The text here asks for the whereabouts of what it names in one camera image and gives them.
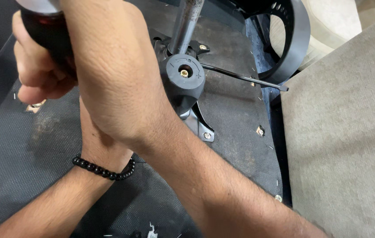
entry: metal rod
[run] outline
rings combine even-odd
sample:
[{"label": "metal rod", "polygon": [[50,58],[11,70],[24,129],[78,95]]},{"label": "metal rod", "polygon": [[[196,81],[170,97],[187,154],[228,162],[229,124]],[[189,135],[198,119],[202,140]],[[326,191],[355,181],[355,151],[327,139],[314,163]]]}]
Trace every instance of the metal rod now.
[{"label": "metal rod", "polygon": [[204,0],[181,0],[173,35],[169,43],[169,52],[185,54],[189,46],[190,38],[201,13]]},{"label": "metal rod", "polygon": [[217,67],[214,67],[214,66],[211,66],[211,65],[206,65],[206,64],[203,64],[203,63],[201,63],[201,65],[204,69],[216,71],[216,72],[219,72],[219,73],[222,73],[222,74],[225,74],[227,76],[234,77],[234,78],[237,78],[237,79],[240,79],[240,80],[243,80],[243,81],[248,81],[248,82],[251,82],[251,83],[269,86],[269,87],[279,89],[280,91],[285,91],[285,92],[289,90],[289,88],[286,87],[285,85],[277,85],[277,84],[272,84],[272,83],[265,82],[265,81],[258,80],[258,79],[254,79],[254,78],[248,78],[248,77],[242,76],[240,74],[235,74],[233,72],[230,72],[230,71],[227,71],[227,70],[224,70],[224,69],[221,69],[221,68],[217,68]]}]

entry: gray fabric cushion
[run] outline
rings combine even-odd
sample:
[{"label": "gray fabric cushion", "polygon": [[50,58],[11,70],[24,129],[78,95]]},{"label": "gray fabric cushion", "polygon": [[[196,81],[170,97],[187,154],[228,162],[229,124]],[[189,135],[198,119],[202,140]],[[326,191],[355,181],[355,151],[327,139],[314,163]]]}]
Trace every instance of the gray fabric cushion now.
[{"label": "gray fabric cushion", "polygon": [[286,84],[293,208],[335,237],[375,237],[375,25]]}]

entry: black beaded bracelet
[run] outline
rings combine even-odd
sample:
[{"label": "black beaded bracelet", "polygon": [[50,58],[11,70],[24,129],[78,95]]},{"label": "black beaded bracelet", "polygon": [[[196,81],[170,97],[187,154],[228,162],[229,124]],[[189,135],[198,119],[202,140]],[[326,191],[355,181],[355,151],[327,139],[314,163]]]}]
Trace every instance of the black beaded bracelet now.
[{"label": "black beaded bracelet", "polygon": [[73,158],[73,164],[79,166],[82,169],[90,171],[94,173],[95,175],[100,175],[104,178],[108,178],[110,180],[117,180],[117,181],[127,179],[135,171],[135,161],[132,158],[130,158],[129,163],[126,166],[128,170],[125,171],[124,173],[123,172],[122,173],[111,172],[94,163],[84,160],[80,158],[79,156],[76,156]]}]

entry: forearm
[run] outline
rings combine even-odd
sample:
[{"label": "forearm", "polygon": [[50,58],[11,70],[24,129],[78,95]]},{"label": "forearm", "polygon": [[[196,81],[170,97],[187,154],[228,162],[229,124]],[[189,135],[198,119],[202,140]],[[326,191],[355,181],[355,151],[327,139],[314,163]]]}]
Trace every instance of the forearm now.
[{"label": "forearm", "polygon": [[68,237],[112,181],[74,167],[0,225],[0,237]]},{"label": "forearm", "polygon": [[207,237],[325,237],[201,142],[180,121],[142,157],[174,189]]}]

